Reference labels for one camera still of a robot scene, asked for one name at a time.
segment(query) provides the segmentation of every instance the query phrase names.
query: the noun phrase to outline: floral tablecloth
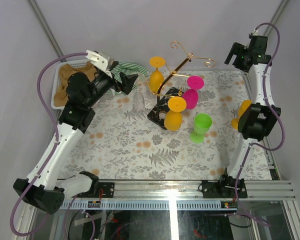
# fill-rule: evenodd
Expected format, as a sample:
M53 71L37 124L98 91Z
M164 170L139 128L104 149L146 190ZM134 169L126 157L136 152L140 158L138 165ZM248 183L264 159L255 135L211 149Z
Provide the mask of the floral tablecloth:
M147 118L156 97L145 82L139 82L145 109L133 109L136 90L129 96L105 95L94 107L95 117L67 158L60 178L89 171L101 179L218 179L237 148L239 133L231 127L235 110L248 99L240 71L184 71L204 79L195 109L182 112L182 126L163 130ZM185 77L175 76L166 85L179 88ZM194 117L207 113L213 124L202 144L193 143L190 133ZM248 164L246 179L270 180L265 153L257 148Z

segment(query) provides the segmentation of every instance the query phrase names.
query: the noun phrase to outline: white wall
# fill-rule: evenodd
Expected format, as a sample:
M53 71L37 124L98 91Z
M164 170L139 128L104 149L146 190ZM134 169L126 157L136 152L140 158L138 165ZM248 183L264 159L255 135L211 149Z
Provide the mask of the white wall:
M271 70L271 91L275 105L281 107L286 131L283 147L275 152L284 179L291 180L300 206L300 0L290 1L277 23L281 44ZM270 35L269 54L277 44L275 31ZM273 147L281 140L276 124L270 140Z
M27 176L48 144L52 125L36 84L40 70L55 58L27 2L0 1L0 239L12 236L9 218L18 196L14 181ZM43 79L46 100L53 72Z
M64 54L87 49L150 67L162 56L176 67L188 52L224 61L233 42L245 44L258 24L270 21L281 0L37 0ZM205 68L202 61L187 68Z

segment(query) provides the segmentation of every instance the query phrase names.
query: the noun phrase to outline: plastic basket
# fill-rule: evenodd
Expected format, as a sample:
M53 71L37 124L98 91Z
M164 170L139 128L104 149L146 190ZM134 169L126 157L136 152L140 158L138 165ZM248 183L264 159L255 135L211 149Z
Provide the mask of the plastic basket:
M54 81L53 81L53 88L52 88L52 96L51 96L51 107L53 109L63 110L65 108L64 106L55 106L55 100L54 100L54 96L57 92L57 88L61 85L60 78L59 78L60 68L65 64L69 64L71 67L74 67L74 68L81 68L81 67L84 67L88 61L89 61L88 59L66 61L66 62L61 62L56 66L55 74L54 74Z

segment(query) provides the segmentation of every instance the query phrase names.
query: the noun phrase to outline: green striped cloth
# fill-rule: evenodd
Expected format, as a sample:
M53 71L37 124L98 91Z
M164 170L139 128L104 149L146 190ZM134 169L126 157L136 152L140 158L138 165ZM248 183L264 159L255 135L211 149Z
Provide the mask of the green striped cloth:
M119 81L121 83L121 78L120 78L120 72L123 72L126 75L131 75L131 74L143 74L144 76L147 75L148 69L146 69L143 66L130 63L130 62L120 62L114 69L111 71L114 74L114 79ZM114 95L122 94L123 92L115 92ZM112 91L109 90L106 94L112 95Z

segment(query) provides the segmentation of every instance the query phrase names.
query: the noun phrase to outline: brown cloth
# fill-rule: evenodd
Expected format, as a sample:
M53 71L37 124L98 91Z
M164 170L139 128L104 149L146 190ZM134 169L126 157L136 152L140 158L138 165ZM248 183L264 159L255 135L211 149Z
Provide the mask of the brown cloth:
M68 78L75 73L84 73L90 82L92 82L97 75L95 73L97 69L91 62L87 62L83 67L72 67L69 64L65 64L59 69L59 78L61 85L56 89L56 93L53 97L54 105L56 107L63 107L68 101L66 88L68 87Z

